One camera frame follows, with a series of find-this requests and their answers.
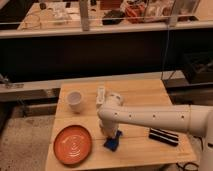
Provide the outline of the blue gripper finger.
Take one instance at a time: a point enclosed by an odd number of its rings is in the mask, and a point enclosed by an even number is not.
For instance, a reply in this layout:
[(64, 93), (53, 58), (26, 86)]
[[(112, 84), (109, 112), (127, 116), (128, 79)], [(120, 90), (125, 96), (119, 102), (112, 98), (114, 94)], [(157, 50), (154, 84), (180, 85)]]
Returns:
[(116, 132), (116, 136), (114, 138), (108, 138), (105, 143), (104, 147), (115, 152), (119, 146), (119, 138), (122, 136), (122, 132), (118, 130)]

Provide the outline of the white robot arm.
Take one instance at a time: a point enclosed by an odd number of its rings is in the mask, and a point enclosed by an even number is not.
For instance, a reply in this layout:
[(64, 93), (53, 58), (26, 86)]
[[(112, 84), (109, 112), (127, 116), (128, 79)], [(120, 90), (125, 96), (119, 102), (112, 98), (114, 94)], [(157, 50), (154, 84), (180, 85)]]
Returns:
[(199, 171), (213, 171), (213, 106), (123, 106), (118, 94), (110, 94), (97, 114), (106, 136), (116, 134), (118, 124), (189, 133), (205, 139)]

